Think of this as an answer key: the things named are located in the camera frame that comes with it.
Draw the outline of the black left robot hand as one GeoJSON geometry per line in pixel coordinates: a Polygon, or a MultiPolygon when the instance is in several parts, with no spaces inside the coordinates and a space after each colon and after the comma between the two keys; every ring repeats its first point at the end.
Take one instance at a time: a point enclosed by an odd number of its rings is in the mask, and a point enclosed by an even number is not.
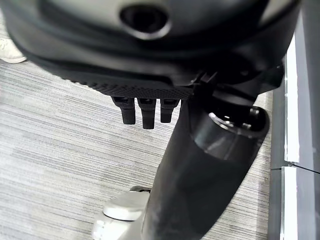
{"type": "Polygon", "coordinates": [[[153,129],[180,108],[152,187],[109,200],[95,240],[199,240],[269,131],[258,95],[278,88],[299,0],[3,0],[9,36],[64,80],[110,96],[153,129]]]}

